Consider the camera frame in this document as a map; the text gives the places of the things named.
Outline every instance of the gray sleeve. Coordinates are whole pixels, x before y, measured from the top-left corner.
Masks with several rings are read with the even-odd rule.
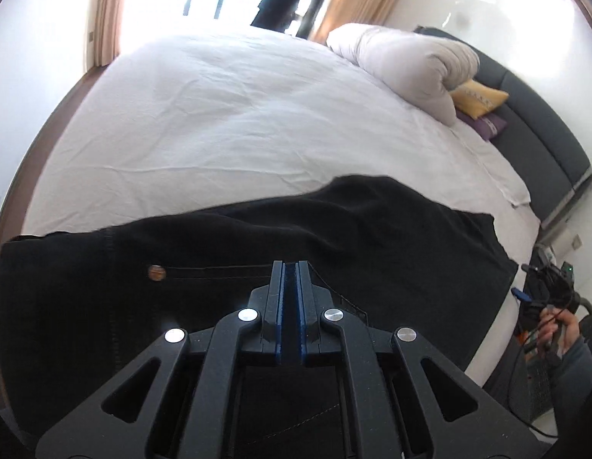
[[[592,391],[592,353],[583,337],[574,342],[557,368],[549,369],[549,380],[555,422],[561,435]]]

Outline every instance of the purple cushion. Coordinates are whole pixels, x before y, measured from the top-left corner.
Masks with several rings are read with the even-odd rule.
[[[493,137],[502,133],[502,130],[507,124],[504,119],[491,113],[485,114],[478,119],[473,119],[471,116],[460,112],[457,109],[456,114],[459,120],[466,122],[466,124],[473,128],[485,141],[489,141]]]

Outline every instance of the mattress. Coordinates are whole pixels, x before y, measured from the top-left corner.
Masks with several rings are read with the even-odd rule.
[[[384,175],[490,213],[508,255],[528,262],[540,222],[510,202],[481,143],[322,45],[255,28],[173,36],[101,76],[47,161],[23,233],[91,231]],[[509,167],[500,179],[515,176]],[[523,282],[517,274],[514,285]],[[499,361],[517,311],[507,294],[467,369],[477,383]]]

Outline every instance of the yellow cushion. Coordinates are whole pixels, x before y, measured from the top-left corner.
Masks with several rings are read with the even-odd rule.
[[[473,119],[478,119],[497,109],[508,98],[506,91],[488,88],[472,79],[458,86],[450,94],[455,108]]]

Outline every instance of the human hand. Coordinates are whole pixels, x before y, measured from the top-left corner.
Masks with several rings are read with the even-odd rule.
[[[579,329],[579,320],[576,315],[567,310],[558,308],[543,309],[540,313],[540,323],[538,325],[538,351],[541,354],[545,353],[545,344],[553,339],[553,335],[559,329],[558,322],[566,326],[564,336],[558,340],[558,345],[561,354],[568,352],[570,347],[574,345],[581,335]]]

